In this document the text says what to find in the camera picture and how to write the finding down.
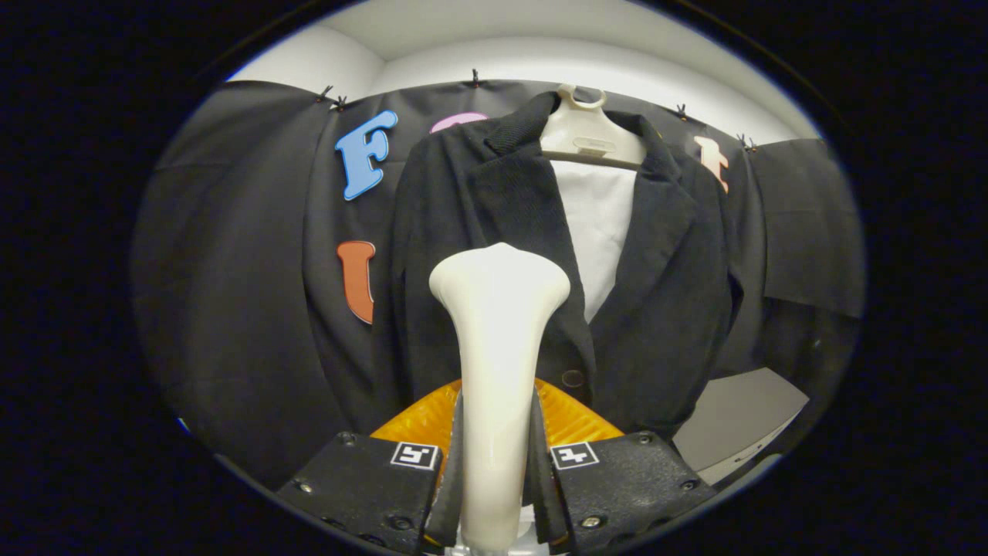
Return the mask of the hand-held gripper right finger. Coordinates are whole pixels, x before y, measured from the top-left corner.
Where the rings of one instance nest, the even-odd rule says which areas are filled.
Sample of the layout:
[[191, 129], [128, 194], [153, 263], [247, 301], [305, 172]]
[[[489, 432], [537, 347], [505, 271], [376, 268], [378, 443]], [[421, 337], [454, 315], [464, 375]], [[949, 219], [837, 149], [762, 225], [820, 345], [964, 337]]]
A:
[[536, 532], [554, 555], [632, 549], [716, 495], [658, 434], [621, 432], [543, 380], [534, 383], [530, 439]]

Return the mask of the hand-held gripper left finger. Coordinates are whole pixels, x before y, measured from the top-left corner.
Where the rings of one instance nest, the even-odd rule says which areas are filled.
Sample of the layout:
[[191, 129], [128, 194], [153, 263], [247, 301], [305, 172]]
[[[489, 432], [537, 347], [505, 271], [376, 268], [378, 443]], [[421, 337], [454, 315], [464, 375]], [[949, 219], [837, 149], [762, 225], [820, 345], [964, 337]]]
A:
[[461, 387], [438, 388], [371, 434], [336, 434], [279, 499], [349, 541], [400, 555], [451, 548], [463, 498]]

